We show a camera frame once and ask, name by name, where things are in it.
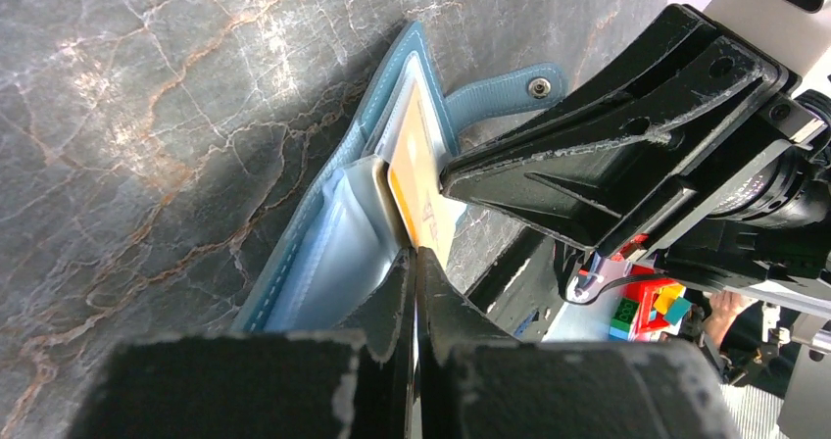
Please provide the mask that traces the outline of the blue card holder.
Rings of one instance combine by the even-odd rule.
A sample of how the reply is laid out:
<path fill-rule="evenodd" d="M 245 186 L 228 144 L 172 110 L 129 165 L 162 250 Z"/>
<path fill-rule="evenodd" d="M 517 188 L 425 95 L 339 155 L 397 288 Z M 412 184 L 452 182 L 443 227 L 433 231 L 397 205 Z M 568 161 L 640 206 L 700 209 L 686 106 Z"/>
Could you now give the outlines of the blue card holder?
<path fill-rule="evenodd" d="M 493 118 L 548 109 L 567 93 L 554 63 L 442 91 L 421 23 L 384 55 L 340 144 L 302 197 L 240 313 L 235 331 L 327 329 L 382 281 L 409 238 L 386 183 L 395 117 L 417 91 L 426 104 L 432 164 L 460 153 L 460 136 Z"/>

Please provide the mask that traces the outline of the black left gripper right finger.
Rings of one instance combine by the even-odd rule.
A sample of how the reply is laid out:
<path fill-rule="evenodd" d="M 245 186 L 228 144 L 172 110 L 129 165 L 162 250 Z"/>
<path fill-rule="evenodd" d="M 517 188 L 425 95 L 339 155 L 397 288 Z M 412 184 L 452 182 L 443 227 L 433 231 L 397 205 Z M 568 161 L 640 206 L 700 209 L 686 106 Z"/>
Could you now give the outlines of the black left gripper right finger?
<path fill-rule="evenodd" d="M 736 438 L 713 369 L 690 343 L 521 342 L 415 256 L 427 438 Z"/>

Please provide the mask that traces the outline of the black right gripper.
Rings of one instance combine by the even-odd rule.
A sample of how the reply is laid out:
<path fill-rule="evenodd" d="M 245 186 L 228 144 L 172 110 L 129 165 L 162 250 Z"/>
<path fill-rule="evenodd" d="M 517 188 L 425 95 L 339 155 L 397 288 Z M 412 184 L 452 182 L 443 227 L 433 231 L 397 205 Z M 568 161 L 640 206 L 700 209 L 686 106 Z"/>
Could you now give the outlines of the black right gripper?
<path fill-rule="evenodd" d="M 830 108 L 687 5 L 555 107 L 441 173 L 451 198 L 682 280 L 830 290 Z"/>

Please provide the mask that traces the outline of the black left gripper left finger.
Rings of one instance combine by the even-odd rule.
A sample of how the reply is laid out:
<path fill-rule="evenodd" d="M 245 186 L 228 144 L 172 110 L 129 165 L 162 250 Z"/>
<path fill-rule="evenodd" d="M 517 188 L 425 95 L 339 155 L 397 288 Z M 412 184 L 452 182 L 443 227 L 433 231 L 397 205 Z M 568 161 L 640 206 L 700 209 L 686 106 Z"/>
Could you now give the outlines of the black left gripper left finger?
<path fill-rule="evenodd" d="M 72 438 L 406 438 L 416 253 L 326 330 L 120 344 Z"/>

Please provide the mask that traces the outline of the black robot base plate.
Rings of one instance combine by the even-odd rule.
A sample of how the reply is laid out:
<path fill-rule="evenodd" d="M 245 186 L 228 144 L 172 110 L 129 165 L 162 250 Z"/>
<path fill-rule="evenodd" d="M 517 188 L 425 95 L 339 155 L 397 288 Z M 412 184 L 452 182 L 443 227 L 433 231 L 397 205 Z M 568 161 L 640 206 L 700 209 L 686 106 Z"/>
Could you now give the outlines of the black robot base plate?
<path fill-rule="evenodd" d="M 563 301 L 554 258 L 556 240 L 523 229 L 467 290 L 469 301 L 513 337 L 543 340 Z"/>

